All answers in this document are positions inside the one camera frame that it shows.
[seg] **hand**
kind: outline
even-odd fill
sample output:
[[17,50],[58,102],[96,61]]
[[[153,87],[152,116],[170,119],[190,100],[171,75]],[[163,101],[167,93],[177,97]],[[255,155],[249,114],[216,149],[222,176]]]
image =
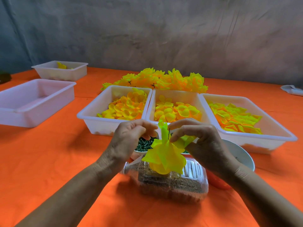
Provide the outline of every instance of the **hand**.
[[185,149],[206,169],[220,178],[227,173],[236,172],[239,162],[225,147],[217,129],[210,124],[195,119],[182,119],[169,124],[171,130],[177,129],[170,138],[175,142],[178,138],[189,135],[199,138],[197,143],[190,143]]
[[114,168],[112,171],[118,173],[138,146],[139,138],[150,140],[150,137],[156,137],[155,130],[157,128],[157,125],[143,119],[120,123],[110,144],[97,160],[97,163],[99,165],[112,163],[111,165]]

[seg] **gray backdrop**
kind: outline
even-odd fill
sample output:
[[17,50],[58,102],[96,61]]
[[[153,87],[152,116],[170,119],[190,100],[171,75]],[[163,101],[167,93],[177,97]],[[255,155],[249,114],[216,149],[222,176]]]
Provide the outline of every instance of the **gray backdrop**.
[[303,83],[303,0],[1,0],[0,69],[51,60]]

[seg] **orange tablecloth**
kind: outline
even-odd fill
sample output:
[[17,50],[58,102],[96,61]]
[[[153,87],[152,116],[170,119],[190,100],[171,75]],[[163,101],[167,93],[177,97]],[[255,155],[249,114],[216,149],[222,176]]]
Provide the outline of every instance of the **orange tablecloth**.
[[[111,137],[93,135],[76,114],[128,71],[88,68],[75,85],[75,100],[36,128],[0,125],[0,226],[13,226],[76,173],[93,163]],[[4,90],[39,78],[31,70],[12,76]],[[303,210],[303,97],[273,84],[205,79],[208,93],[248,97],[299,140],[271,155],[251,154],[256,173]],[[212,186],[196,206],[141,195],[125,175],[104,188],[79,226],[257,226],[235,191]]]

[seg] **white plastic tray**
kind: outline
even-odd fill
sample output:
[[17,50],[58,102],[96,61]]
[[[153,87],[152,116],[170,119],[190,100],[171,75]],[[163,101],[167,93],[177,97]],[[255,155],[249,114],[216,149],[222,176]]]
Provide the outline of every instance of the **white plastic tray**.
[[189,103],[192,106],[195,106],[202,113],[201,122],[210,123],[208,114],[206,114],[204,107],[202,105],[202,102],[201,102],[201,100],[205,101],[205,99],[200,97],[198,93],[187,92],[187,91],[175,91],[175,90],[159,90],[159,89],[154,89],[152,92],[151,100],[149,103],[149,108],[148,108],[147,114],[146,114],[147,121],[153,122],[158,125],[158,122],[154,121],[154,113],[155,113],[155,109],[156,109],[156,102],[159,101],[160,95],[164,95],[165,98],[172,98],[172,103],[174,103],[174,104],[176,102],[181,102],[181,103],[185,103],[185,104]]
[[[142,113],[142,119],[145,119],[149,101],[152,95],[152,89],[140,88],[147,94],[147,101]],[[132,91],[132,87],[111,85],[98,95],[89,105],[81,110],[77,117],[83,119],[89,131],[96,135],[113,136],[116,128],[121,122],[126,120],[106,119],[97,117],[97,113],[101,113],[108,109],[108,105],[116,98],[127,96],[127,93]]]
[[[64,64],[69,69],[58,68],[57,62]],[[68,61],[50,61],[44,64],[32,66],[41,79],[46,80],[65,80],[76,81],[86,76],[88,63],[68,62]]]
[[222,103],[226,106],[232,103],[237,107],[246,108],[248,113],[263,116],[263,118],[255,125],[255,127],[261,129],[263,135],[225,131],[219,125],[206,100],[201,101],[211,123],[217,128],[221,138],[238,144],[248,152],[269,154],[286,141],[297,141],[296,136],[248,98],[212,94],[201,94],[201,96],[207,101],[212,101],[213,103]]
[[0,92],[0,124],[35,127],[74,100],[75,82],[36,79]]

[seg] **white cloth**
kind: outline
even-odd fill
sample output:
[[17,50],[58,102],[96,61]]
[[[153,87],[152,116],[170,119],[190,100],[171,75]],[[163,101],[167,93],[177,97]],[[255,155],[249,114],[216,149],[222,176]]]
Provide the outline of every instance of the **white cloth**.
[[292,95],[303,96],[303,90],[293,85],[283,85],[281,89]]

